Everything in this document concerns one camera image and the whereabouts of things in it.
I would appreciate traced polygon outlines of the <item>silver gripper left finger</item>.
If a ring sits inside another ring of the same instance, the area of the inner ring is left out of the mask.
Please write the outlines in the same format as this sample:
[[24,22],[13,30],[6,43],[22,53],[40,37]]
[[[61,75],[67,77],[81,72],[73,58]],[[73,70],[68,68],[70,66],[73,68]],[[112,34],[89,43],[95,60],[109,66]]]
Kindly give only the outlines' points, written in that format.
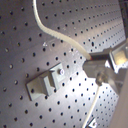
[[121,92],[127,72],[126,68],[120,68],[115,72],[112,68],[105,66],[105,60],[85,61],[83,70],[89,78],[95,78],[98,86],[108,83],[117,94]]

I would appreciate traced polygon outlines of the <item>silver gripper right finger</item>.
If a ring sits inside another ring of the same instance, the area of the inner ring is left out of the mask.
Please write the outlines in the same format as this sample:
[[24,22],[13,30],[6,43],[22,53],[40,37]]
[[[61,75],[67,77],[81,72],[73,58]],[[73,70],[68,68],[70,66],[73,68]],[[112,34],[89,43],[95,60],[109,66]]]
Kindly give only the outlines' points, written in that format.
[[107,60],[110,67],[118,72],[121,68],[128,67],[128,39],[124,40],[115,47],[104,49],[102,52],[91,54],[93,61]]

